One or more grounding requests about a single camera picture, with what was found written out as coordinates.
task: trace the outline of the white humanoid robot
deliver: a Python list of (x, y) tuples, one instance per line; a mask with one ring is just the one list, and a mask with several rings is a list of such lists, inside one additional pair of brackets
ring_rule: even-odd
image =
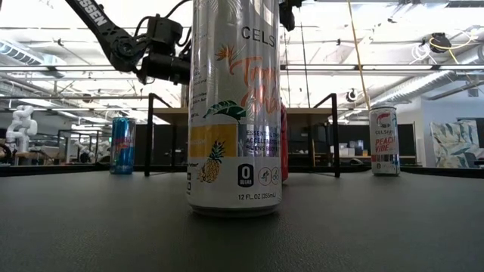
[(89, 151), (89, 147), (83, 146), (79, 141), (74, 142), (74, 145), (79, 148), (79, 153), (81, 154), (81, 162), (92, 162), (94, 161), (94, 153)]
[(32, 113), (32, 106), (18, 106), (14, 111), (12, 123), (7, 128), (5, 143), (12, 153), (28, 152), (30, 136), (37, 134), (37, 122), (32, 120)]
[[(91, 147), (91, 151), (95, 151), (95, 145)], [(102, 141), (98, 144), (98, 162), (101, 161), (105, 156), (110, 155), (111, 143), (109, 141)]]

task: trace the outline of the energy drink can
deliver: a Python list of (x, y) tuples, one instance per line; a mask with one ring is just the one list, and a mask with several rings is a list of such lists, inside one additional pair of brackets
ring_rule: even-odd
[(194, 0), (187, 198), (264, 215), (281, 202), (278, 0)]
[(399, 175), (399, 132), (394, 107), (370, 111), (371, 170), (374, 175)]
[(113, 119), (110, 173), (130, 175), (135, 164), (136, 121), (126, 117)]
[(287, 142), (287, 111), (286, 107), (281, 103), (281, 172), (282, 181), (284, 182), (289, 177), (289, 144)]

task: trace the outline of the white can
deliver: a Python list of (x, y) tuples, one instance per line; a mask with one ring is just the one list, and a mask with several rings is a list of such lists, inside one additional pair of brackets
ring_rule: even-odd
[(371, 109), (370, 139), (373, 174), (400, 174), (399, 132), (394, 107)]
[(195, 0), (187, 198), (254, 216), (281, 202), (278, 0)]

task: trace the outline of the colorful artwork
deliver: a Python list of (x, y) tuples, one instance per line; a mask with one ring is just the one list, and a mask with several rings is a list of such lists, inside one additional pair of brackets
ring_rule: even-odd
[(473, 162), (482, 153), (479, 148), (477, 124), (473, 120), (454, 123), (430, 123), (433, 138), (433, 151), (436, 156), (436, 167), (472, 168)]

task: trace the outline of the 12 fl oz text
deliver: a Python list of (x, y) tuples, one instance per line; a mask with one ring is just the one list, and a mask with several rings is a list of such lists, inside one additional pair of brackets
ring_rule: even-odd
[(274, 193), (246, 193), (246, 194), (239, 195), (239, 200), (256, 200), (256, 199), (269, 199), (269, 198), (275, 198), (275, 192)]

